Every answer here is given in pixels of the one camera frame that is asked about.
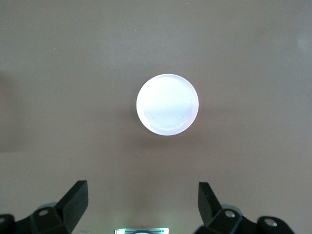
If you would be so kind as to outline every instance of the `metal screw head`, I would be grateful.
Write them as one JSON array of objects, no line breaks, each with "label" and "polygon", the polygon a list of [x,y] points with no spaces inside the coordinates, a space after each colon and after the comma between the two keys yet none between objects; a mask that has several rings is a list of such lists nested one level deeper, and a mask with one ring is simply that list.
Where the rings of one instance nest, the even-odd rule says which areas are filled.
[{"label": "metal screw head", "polygon": [[40,211],[39,212],[39,216],[44,216],[44,215],[46,215],[47,213],[49,213],[49,211],[48,210],[42,210],[42,211]]},{"label": "metal screw head", "polygon": [[264,221],[267,225],[271,227],[277,227],[277,223],[271,218],[266,218]]},{"label": "metal screw head", "polygon": [[235,214],[233,211],[226,211],[225,215],[229,218],[235,218]]}]

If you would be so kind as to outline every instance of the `white circular disc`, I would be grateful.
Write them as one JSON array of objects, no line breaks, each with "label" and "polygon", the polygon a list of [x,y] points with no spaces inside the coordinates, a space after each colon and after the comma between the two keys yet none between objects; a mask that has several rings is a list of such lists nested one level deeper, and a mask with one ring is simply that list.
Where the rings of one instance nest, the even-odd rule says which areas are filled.
[{"label": "white circular disc", "polygon": [[163,74],[141,88],[136,111],[143,125],[153,133],[170,136],[183,132],[195,120],[198,96],[183,77]]}]

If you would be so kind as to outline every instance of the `robotic claw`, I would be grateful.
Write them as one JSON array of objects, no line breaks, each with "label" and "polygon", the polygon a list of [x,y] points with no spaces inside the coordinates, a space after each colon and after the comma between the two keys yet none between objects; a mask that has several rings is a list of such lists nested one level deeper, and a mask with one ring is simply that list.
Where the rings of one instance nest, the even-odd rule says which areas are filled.
[{"label": "robotic claw", "polygon": [[[77,181],[54,207],[40,208],[18,222],[10,214],[0,214],[0,234],[70,234],[87,206],[87,181]],[[223,208],[206,182],[199,183],[198,208],[204,225],[195,234],[294,234],[279,218],[264,216],[253,223]]]}]

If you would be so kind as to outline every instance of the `screw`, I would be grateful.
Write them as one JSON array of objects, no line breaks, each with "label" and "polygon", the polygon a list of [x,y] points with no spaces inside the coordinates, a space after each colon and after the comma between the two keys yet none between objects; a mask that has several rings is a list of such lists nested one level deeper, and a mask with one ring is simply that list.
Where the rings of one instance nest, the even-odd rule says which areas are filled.
[{"label": "screw", "polygon": [[266,218],[264,221],[267,225],[271,227],[277,227],[277,223],[271,218]]},{"label": "screw", "polygon": [[44,215],[46,215],[47,213],[49,213],[49,211],[48,210],[42,210],[42,211],[40,211],[39,212],[39,216],[44,216]]},{"label": "screw", "polygon": [[234,218],[235,217],[235,214],[233,211],[226,211],[225,212],[225,215],[229,218]]}]

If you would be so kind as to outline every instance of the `white plate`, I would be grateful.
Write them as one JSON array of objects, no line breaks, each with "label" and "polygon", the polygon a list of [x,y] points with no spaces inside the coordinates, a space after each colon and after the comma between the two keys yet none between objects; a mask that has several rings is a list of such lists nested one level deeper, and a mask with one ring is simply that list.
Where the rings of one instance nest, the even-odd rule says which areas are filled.
[{"label": "white plate", "polygon": [[186,130],[198,112],[198,96],[183,77],[163,74],[147,81],[141,88],[136,110],[143,125],[164,136]]}]

